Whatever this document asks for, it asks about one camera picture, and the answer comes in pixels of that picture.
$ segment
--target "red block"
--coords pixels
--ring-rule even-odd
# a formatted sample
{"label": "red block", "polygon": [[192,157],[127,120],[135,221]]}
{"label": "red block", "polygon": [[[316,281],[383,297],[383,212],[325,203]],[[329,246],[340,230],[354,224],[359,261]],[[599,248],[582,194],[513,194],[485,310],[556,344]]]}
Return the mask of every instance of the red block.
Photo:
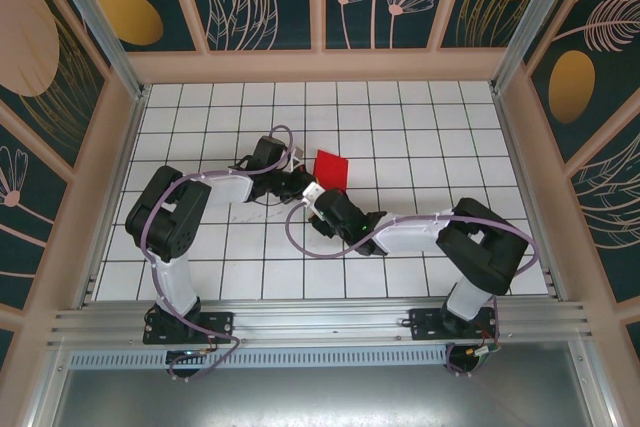
{"label": "red block", "polygon": [[347,159],[318,150],[316,163],[313,167],[313,175],[318,179],[318,183],[323,189],[347,190],[348,172],[349,161]]}

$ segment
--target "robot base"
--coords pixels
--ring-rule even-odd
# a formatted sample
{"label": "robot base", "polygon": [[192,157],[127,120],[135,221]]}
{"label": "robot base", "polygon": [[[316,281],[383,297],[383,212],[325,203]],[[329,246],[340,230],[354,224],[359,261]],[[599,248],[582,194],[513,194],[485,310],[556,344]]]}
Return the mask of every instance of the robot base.
{"label": "robot base", "polygon": [[496,335],[495,312],[491,307],[481,308],[476,318],[457,334],[445,328],[442,309],[439,308],[411,309],[409,318],[402,321],[402,326],[411,329],[413,340],[482,340],[483,330],[490,336]]}
{"label": "robot base", "polygon": [[[196,325],[207,330],[231,335],[233,333],[232,312],[198,312],[194,318],[185,317]],[[211,339],[216,344],[229,344],[228,339]],[[208,344],[207,336],[201,332],[189,329],[174,317],[162,310],[157,304],[145,315],[144,336],[145,345],[180,345],[180,344]]]}

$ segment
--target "mounting plate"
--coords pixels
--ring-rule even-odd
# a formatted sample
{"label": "mounting plate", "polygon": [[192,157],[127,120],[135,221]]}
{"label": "mounting plate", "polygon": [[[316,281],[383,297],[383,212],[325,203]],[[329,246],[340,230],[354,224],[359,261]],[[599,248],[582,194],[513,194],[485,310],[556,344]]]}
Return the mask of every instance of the mounting plate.
{"label": "mounting plate", "polygon": [[479,340],[482,339],[482,329],[495,337],[495,312],[492,307],[483,307],[476,318],[469,324],[469,328],[462,334],[454,335],[444,328],[440,320],[440,308],[436,309],[411,309],[409,318],[402,322],[404,327],[411,329],[413,340]]}
{"label": "mounting plate", "polygon": [[[233,333],[232,312],[202,312],[198,325],[205,329],[221,334]],[[142,343],[145,345],[171,345],[171,344],[208,344],[207,336],[201,332],[194,332],[191,338],[186,338],[184,331],[176,331],[165,328],[163,319],[156,312],[149,312],[146,316],[144,336]],[[218,344],[231,343],[228,339],[217,339]]]}

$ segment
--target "enclosure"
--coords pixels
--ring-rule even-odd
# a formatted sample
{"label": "enclosure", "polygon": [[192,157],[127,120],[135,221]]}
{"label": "enclosure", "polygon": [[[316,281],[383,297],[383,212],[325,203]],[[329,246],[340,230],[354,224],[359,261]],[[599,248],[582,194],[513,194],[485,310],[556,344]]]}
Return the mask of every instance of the enclosure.
{"label": "enclosure", "polygon": [[[2,425],[640,424],[639,12],[0,0]],[[451,375],[462,339],[400,322],[461,279],[443,252],[318,259],[285,234],[296,202],[269,194],[205,210],[191,280],[242,342],[199,387],[171,382],[191,347],[143,344],[157,292],[127,216],[159,167],[227,170],[278,125],[307,171],[348,160],[364,212],[473,198],[535,239],[494,304],[495,360]],[[300,211],[288,228],[347,247]]]}

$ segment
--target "grid tile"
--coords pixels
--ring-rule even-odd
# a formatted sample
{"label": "grid tile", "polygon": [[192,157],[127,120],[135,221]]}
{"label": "grid tile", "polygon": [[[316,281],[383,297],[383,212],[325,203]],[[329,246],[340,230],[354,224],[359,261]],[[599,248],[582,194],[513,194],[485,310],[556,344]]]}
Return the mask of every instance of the grid tile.
{"label": "grid tile", "polygon": [[[277,124],[293,129],[310,171],[320,149],[349,159],[348,195],[364,212],[433,214],[472,197],[530,232],[487,92],[485,83],[420,81],[154,86],[104,252],[99,278],[104,281],[94,296],[155,298],[150,270],[143,268],[123,223],[158,167],[168,163],[184,173],[227,170],[253,153],[260,136]],[[284,132],[275,137],[288,142]],[[384,259],[357,253],[332,260],[304,256],[285,235],[295,202],[281,204],[272,195],[260,201],[268,205],[205,210],[189,251],[201,298],[444,296],[460,279],[441,252]],[[338,238],[303,224],[305,216],[300,210],[292,219],[300,245],[325,254],[345,248]],[[514,281],[513,293],[545,294],[544,280],[537,265]]]}

